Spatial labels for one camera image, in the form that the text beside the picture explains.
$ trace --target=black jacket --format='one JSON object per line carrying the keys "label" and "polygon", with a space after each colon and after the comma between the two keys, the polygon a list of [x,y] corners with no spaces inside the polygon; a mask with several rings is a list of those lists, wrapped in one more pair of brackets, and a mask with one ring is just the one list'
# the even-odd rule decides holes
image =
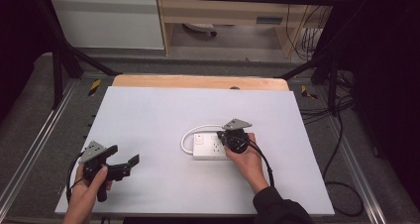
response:
{"label": "black jacket", "polygon": [[284,200],[275,187],[267,187],[254,197],[257,210],[256,224],[313,224],[303,207],[294,201]]}

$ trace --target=floor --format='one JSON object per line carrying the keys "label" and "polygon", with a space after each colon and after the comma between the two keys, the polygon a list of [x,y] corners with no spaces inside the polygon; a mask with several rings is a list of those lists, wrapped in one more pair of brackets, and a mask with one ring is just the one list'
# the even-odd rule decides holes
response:
{"label": "floor", "polygon": [[[172,50],[169,56],[147,52],[120,52],[93,56],[105,65],[127,73],[164,73],[164,74],[202,74],[230,76],[273,77],[281,75],[304,62],[295,55],[285,59],[275,40],[273,30],[268,28],[217,26],[218,35],[190,32],[181,25],[175,28]],[[19,192],[9,197],[13,204],[6,206],[7,215],[4,223],[59,223],[60,216],[53,213],[57,199],[65,184],[68,160],[73,157],[84,143],[85,136],[94,122],[94,115],[100,106],[106,87],[112,83],[112,77],[105,76],[87,64],[83,64],[85,75],[82,79],[69,79],[74,86],[71,97],[66,100],[66,107],[61,114],[53,114],[53,75],[51,58],[41,57],[27,87],[16,101],[8,117],[0,125],[1,156],[0,190],[10,186],[10,180],[25,155],[33,150],[32,144],[51,115],[57,115],[56,123],[50,124],[51,132],[41,141],[41,150],[31,160],[26,176],[22,178]],[[289,80],[290,89],[295,92],[300,109],[322,109],[324,105],[320,91],[324,86],[312,86],[308,79],[312,69]],[[101,78],[101,84],[94,96],[87,96],[95,79]],[[302,85],[312,96],[302,96]],[[339,88],[339,95],[344,96],[346,89]],[[420,223],[420,215],[405,193],[387,160],[376,158],[369,138],[361,123],[358,112],[351,108],[342,112],[346,141],[351,145],[364,172],[374,197],[383,212],[386,223]],[[333,123],[326,117],[306,125],[315,158],[320,170],[324,170],[331,157],[337,136]],[[354,185],[354,179],[340,149],[332,162],[328,180]],[[357,198],[346,188],[329,188],[333,203],[348,212],[359,208]],[[317,223],[371,223],[364,212],[358,217],[348,217],[338,213],[333,217],[316,218]],[[112,223],[121,223],[121,218]]]}

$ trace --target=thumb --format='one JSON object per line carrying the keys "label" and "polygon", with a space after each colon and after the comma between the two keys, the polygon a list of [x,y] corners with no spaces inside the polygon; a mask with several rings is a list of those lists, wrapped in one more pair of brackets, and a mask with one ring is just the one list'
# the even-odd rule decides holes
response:
{"label": "thumb", "polygon": [[89,185],[89,189],[94,191],[95,193],[98,192],[99,187],[106,179],[106,175],[108,173],[108,167],[104,166],[98,173],[96,173],[95,177],[93,178],[92,182]]}

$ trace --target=white tabletop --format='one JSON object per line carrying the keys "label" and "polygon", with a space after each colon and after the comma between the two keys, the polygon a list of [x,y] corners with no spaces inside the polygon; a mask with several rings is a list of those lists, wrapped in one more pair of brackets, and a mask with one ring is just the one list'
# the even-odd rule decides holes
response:
{"label": "white tabletop", "polygon": [[[108,199],[96,203],[93,212],[255,214],[254,194],[232,162],[195,161],[179,145],[188,130],[233,118],[253,124],[245,130],[256,134],[284,199],[299,202],[312,216],[334,214],[292,92],[147,87],[109,87],[106,92],[82,150],[92,140],[118,145],[109,165],[126,163],[136,154],[140,163],[131,176],[113,183]],[[192,149],[192,136],[185,144]],[[55,212],[66,208],[63,195]]]}

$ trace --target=white cable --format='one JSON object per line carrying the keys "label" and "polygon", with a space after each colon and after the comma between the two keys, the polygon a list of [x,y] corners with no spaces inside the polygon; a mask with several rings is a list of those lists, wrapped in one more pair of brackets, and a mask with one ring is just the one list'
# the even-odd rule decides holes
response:
{"label": "white cable", "polygon": [[186,138],[189,134],[191,134],[192,132],[197,131],[198,129],[201,129],[201,128],[206,128],[206,127],[218,127],[218,128],[223,128],[223,125],[209,124],[209,125],[203,125],[203,126],[199,126],[199,127],[196,127],[196,128],[193,128],[193,129],[189,130],[188,132],[186,132],[186,133],[185,133],[185,135],[184,135],[184,136],[182,137],[182,139],[181,139],[181,147],[182,147],[182,150],[183,150],[183,151],[185,151],[187,154],[192,155],[192,151],[188,151],[188,150],[186,150],[186,149],[185,149],[185,147],[184,147],[184,141],[185,141],[185,138]]}

